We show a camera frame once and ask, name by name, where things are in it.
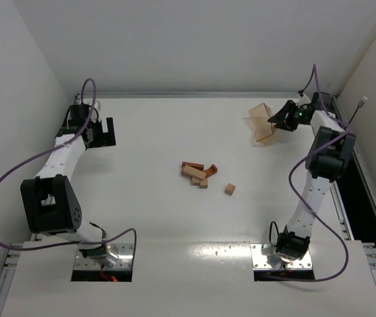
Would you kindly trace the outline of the clear amber plastic box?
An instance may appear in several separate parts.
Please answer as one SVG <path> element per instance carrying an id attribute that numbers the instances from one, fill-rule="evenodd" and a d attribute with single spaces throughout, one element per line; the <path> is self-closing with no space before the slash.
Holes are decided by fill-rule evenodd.
<path id="1" fill-rule="evenodd" d="M 273 116 L 272 110 L 261 103 L 248 111 L 254 126 L 254 139 L 262 145 L 269 145 L 276 140 L 276 125 L 268 120 Z"/>

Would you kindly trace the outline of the reddish arch wood block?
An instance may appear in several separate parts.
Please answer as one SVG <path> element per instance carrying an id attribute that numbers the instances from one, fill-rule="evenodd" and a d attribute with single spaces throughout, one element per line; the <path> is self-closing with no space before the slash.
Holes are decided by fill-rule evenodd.
<path id="1" fill-rule="evenodd" d="M 216 165 L 212 164 L 208 169 L 205 169 L 204 172 L 206 174 L 206 178 L 209 178 L 210 176 L 213 176 L 218 171 L 218 168 Z"/>

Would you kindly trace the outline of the light long wood block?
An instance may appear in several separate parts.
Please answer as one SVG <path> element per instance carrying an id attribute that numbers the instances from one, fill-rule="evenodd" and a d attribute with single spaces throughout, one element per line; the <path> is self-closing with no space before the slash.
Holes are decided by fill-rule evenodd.
<path id="1" fill-rule="evenodd" d="M 198 170 L 192 166 L 185 165 L 182 168 L 182 174 L 185 176 L 190 176 L 192 178 L 196 178 L 200 181 L 206 178 L 206 173 L 204 171 Z"/>

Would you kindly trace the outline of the reddish long wood block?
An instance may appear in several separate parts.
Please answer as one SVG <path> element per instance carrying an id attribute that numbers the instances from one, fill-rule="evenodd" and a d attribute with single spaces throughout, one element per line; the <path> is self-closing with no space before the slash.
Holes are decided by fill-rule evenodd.
<path id="1" fill-rule="evenodd" d="M 198 164 L 198 163 L 194 163 L 194 162 L 182 162 L 182 168 L 184 168 L 185 166 L 190 166 L 192 168 L 195 168 L 197 170 L 203 170 L 204 169 L 204 165 L 203 164 Z"/>

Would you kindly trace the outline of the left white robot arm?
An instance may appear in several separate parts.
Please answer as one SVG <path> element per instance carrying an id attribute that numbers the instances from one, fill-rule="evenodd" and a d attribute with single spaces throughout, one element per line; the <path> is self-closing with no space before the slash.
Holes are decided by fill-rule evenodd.
<path id="1" fill-rule="evenodd" d="M 113 119 L 107 118 L 104 131 L 98 114 L 88 117 L 95 111 L 88 104 L 69 107 L 55 138 L 57 150 L 33 179 L 22 182 L 20 192 L 32 233 L 76 242 L 84 258 L 111 268 L 119 262 L 118 248 L 105 243 L 104 229 L 83 217 L 71 185 L 77 162 L 87 149 L 116 144 Z"/>

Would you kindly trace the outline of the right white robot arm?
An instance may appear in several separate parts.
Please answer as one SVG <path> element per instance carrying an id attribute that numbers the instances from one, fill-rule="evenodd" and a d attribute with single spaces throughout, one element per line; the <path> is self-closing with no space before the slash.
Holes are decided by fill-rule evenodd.
<path id="1" fill-rule="evenodd" d="M 277 129 L 295 131 L 299 125 L 311 126 L 315 139 L 303 161 L 306 181 L 299 202 L 283 231 L 278 234 L 275 251 L 284 260 L 300 260 L 311 242 L 313 223 L 323 199 L 333 183 L 346 172 L 356 135 L 325 112 L 316 102 L 300 104 L 288 100 L 268 119 Z"/>

